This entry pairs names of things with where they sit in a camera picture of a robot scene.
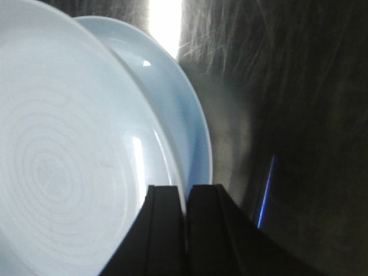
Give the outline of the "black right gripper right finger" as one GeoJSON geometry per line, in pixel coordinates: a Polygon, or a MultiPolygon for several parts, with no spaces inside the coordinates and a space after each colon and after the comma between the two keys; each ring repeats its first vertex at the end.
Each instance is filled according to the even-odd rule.
{"type": "Polygon", "coordinates": [[[187,202],[190,275],[321,275],[282,249],[221,185],[195,185],[187,202]]]}

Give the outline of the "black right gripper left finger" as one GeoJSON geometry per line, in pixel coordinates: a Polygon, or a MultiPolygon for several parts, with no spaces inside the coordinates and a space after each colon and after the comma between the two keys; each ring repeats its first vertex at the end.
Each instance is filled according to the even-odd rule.
{"type": "Polygon", "coordinates": [[[185,275],[183,214],[176,186],[149,186],[144,204],[101,275],[185,275]]]}

